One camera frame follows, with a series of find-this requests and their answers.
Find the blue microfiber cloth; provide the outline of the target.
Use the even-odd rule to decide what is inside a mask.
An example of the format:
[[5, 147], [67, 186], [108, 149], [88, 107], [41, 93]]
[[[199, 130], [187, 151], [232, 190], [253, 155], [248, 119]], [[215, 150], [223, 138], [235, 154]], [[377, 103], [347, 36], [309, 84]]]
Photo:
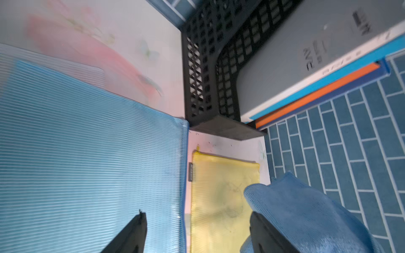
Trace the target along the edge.
[[291, 172], [272, 184], [251, 184], [244, 197], [301, 253], [382, 253], [366, 226], [341, 204]]

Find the light blue mesh document bag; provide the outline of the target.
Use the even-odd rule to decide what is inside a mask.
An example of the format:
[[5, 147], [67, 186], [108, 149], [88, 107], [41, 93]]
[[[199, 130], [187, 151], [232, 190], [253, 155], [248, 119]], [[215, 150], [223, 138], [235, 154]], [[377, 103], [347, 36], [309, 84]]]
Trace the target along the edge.
[[21, 60], [1, 65], [1, 252], [99, 253], [140, 212], [184, 253], [188, 122]]

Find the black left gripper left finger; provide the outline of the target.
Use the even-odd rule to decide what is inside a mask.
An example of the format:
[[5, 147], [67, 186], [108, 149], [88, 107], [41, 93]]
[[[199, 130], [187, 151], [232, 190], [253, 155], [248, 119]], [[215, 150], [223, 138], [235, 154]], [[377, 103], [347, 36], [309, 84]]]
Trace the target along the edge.
[[146, 237], [147, 216], [140, 210], [102, 253], [143, 253]]

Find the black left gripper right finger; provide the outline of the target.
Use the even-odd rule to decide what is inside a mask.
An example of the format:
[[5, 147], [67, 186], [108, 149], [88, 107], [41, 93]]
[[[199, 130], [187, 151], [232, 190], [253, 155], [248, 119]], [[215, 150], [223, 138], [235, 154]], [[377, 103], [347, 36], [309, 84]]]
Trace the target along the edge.
[[252, 212], [250, 232], [254, 253], [298, 253], [299, 251], [261, 214]]

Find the yellow mesh document bag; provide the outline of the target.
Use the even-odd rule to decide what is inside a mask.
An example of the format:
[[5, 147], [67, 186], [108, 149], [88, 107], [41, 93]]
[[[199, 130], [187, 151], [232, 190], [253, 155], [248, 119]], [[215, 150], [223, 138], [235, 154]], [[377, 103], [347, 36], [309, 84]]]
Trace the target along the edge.
[[250, 235], [244, 190], [259, 183], [259, 164], [196, 150], [192, 159], [190, 251], [238, 253]]

